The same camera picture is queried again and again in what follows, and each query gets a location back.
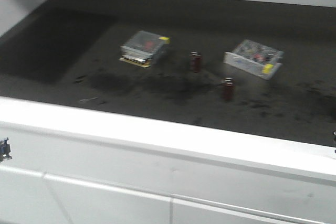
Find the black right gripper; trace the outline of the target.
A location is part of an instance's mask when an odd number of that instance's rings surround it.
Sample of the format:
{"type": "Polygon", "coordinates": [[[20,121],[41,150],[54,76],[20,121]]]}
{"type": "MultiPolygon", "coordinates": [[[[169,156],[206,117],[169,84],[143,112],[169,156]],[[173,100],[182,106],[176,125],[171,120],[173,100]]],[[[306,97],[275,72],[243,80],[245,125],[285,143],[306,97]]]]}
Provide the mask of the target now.
{"type": "Polygon", "coordinates": [[[336,131],[333,131],[332,135],[333,135],[333,145],[334,148],[336,148],[336,131]]]}

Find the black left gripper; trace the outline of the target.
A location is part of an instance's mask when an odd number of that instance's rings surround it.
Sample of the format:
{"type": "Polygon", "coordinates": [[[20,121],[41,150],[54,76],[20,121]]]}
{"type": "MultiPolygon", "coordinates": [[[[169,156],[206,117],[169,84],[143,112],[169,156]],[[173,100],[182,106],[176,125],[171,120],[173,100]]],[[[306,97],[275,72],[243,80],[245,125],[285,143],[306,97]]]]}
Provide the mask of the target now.
{"type": "Polygon", "coordinates": [[[10,145],[8,144],[9,138],[4,138],[0,143],[0,162],[12,159],[10,152],[10,145]]]}

